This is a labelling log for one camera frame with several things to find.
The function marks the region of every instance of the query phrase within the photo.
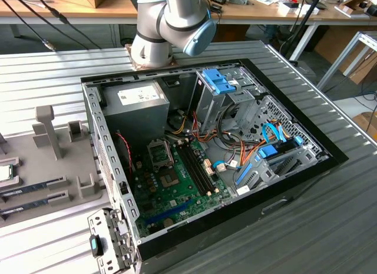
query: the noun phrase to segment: green motherboard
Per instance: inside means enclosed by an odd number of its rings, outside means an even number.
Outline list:
[[[196,153],[198,167],[205,171],[203,160],[206,155],[197,140],[186,145]],[[165,227],[185,221],[211,207],[224,203],[229,192],[223,181],[216,175],[208,176],[213,192],[203,194],[203,187],[198,187],[197,180],[190,176],[192,167],[188,169],[180,156],[179,146],[170,146],[174,159],[173,167],[155,171],[149,154],[141,156],[141,165],[134,173],[134,197],[140,211],[137,226],[141,237],[148,236]]]

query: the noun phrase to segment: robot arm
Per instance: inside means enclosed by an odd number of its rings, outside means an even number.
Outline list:
[[[138,0],[137,35],[132,59],[157,68],[172,59],[171,45],[195,56],[212,41],[216,23],[203,0]]]

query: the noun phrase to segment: slotted metal table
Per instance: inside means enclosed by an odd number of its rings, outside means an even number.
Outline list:
[[[211,44],[181,65],[249,58],[349,160],[290,205],[164,273],[375,273],[377,144],[273,48],[257,41]],[[86,122],[80,77],[131,69],[123,49],[0,56],[0,132],[32,131],[34,107],[54,106],[54,126]],[[101,199],[0,228],[4,273],[97,273],[87,217]]]

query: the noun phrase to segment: red cable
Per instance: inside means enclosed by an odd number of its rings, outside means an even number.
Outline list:
[[[130,146],[128,145],[128,142],[127,140],[125,140],[125,138],[119,134],[119,133],[116,133],[122,140],[123,142],[125,143],[125,146],[127,148],[127,151],[128,151],[128,157],[130,158],[130,174],[132,174],[132,160],[131,160],[131,151],[130,151]]]

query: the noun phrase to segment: wooden desk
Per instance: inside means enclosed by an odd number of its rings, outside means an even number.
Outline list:
[[[16,0],[7,0],[19,14],[30,24],[43,24],[43,22],[29,12]],[[54,0],[51,4],[70,19],[72,24],[136,24],[137,11],[131,0],[106,0],[99,8],[92,9],[64,1]],[[220,24],[232,25],[292,25],[295,23],[296,15],[289,14],[282,16],[277,11],[277,4],[269,6],[249,0],[249,5],[224,4]],[[377,18],[372,19],[349,19],[335,10],[335,4],[327,3],[328,10],[321,10],[318,15],[312,15],[307,25],[309,26],[302,39],[297,45],[291,60],[297,60],[305,46],[315,33],[319,25],[377,25]],[[60,24],[59,20],[44,8],[33,6],[38,13],[46,17],[53,24]],[[20,20],[0,2],[0,24],[20,24]]]
[[[6,0],[27,23],[44,24],[17,0]],[[105,0],[97,9],[84,7],[60,0],[49,4],[63,15],[72,24],[136,24],[137,10],[131,0]],[[30,5],[39,14],[53,24],[61,24],[51,13],[44,8]],[[0,24],[20,24],[20,20],[0,1]]]
[[[328,22],[339,22],[345,23],[348,22],[369,22],[375,21],[377,23],[377,18],[369,19],[349,19],[347,16],[341,14],[337,11],[334,6],[337,4],[326,3],[328,7],[327,10],[320,10],[318,15],[312,15],[309,18],[308,24],[313,24],[314,22],[323,22],[322,24],[327,24]],[[262,21],[263,24],[292,24],[297,18],[296,14],[288,14],[282,16],[278,12],[278,5],[271,4],[269,6],[257,2],[255,0],[249,0],[248,5],[236,5],[225,3],[222,5],[223,13],[221,15],[222,24],[242,24],[242,23],[252,23],[258,24]]]
[[[320,25],[377,25],[376,17],[372,17],[371,19],[350,19],[337,11],[334,8],[336,5],[337,4],[326,3],[328,7],[327,10],[320,10],[318,15],[310,16],[306,23],[308,28],[290,57],[290,60],[296,61],[300,57],[307,43],[317,30],[317,27]],[[277,11],[277,4],[267,6],[255,0],[249,0],[248,5],[225,3],[222,7],[221,24],[293,25],[297,18],[296,14],[282,16]],[[300,16],[297,22],[298,24],[301,22],[302,18],[303,16]]]

